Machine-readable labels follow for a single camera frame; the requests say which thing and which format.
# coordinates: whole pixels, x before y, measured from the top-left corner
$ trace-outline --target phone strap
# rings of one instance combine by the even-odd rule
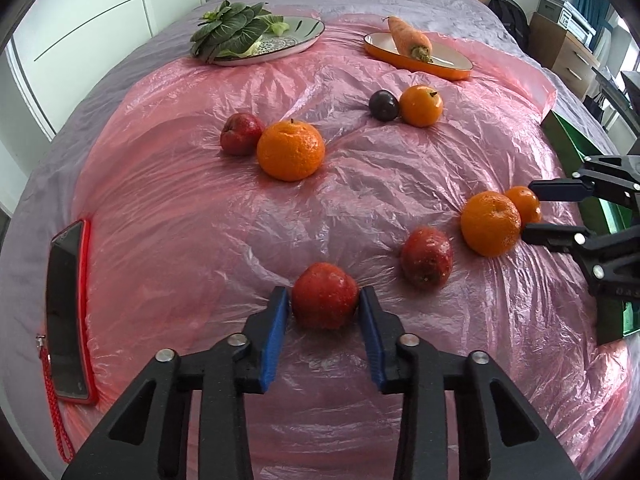
[[[40,361],[42,362],[42,374],[44,375],[44,387],[47,391],[47,402],[49,403],[53,431],[56,434],[58,453],[60,453],[62,460],[70,463],[76,455],[76,451],[74,450],[74,445],[71,443],[71,439],[68,434],[66,434],[65,424],[62,421],[62,414],[60,413],[60,406],[58,405],[58,396],[56,395],[56,390],[53,387],[53,379],[51,378],[51,365],[49,363],[49,351],[47,351],[47,346],[45,345],[45,336],[40,335],[37,337],[37,340]]]

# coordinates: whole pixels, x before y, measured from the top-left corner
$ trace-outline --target red phone case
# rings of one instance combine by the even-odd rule
[[[98,401],[98,391],[95,387],[94,371],[91,368],[91,359],[86,341],[86,323],[84,322],[84,318],[86,316],[86,270],[89,253],[89,221],[86,219],[80,219],[77,222],[74,222],[68,228],[58,233],[54,239],[78,223],[82,223],[80,251],[78,254],[78,344],[80,345],[82,373],[84,374],[88,397],[86,399],[77,399],[75,397],[58,396],[58,398],[75,404],[95,404]]]

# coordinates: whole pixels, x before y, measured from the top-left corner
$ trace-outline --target gray bedspread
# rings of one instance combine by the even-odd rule
[[[539,65],[525,56],[497,18],[477,0],[242,0],[271,5],[309,7],[322,16],[368,12],[401,16],[425,30],[482,41]],[[34,170],[17,207],[0,255],[0,405],[26,449],[51,478],[60,478],[64,463],[53,439],[49,409],[37,357],[35,336],[44,326],[47,252],[51,238],[68,225],[74,187],[92,145],[129,88],[162,65],[188,52],[197,17],[209,2],[174,23],[113,68],[78,105],[56,136],[46,158]],[[555,110],[583,131],[604,153],[616,149],[587,110],[550,71],[558,89]],[[639,339],[628,341],[634,361]],[[631,391],[638,390],[638,374]],[[617,449],[636,420],[640,401],[629,403],[624,423],[609,449],[588,476]]]

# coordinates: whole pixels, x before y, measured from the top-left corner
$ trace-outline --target smartphone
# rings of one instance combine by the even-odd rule
[[[89,222],[79,220],[51,241],[47,267],[46,345],[51,380],[61,400],[93,404],[94,374],[86,345]]]

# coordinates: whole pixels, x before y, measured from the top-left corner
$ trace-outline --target tangerine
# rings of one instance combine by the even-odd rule
[[[538,223],[542,220],[540,200],[528,187],[515,186],[504,195],[513,202],[518,213],[520,213],[520,224],[522,227],[526,224]]]
[[[285,182],[312,175],[324,159],[324,140],[311,124],[280,121],[268,126],[258,141],[258,164],[265,173]]]
[[[462,210],[460,228],[466,244],[488,258],[510,251],[520,236],[520,214],[511,200],[495,191],[471,197]]]
[[[402,120],[417,128],[433,126],[443,108],[440,93],[426,85],[410,86],[400,96]]]

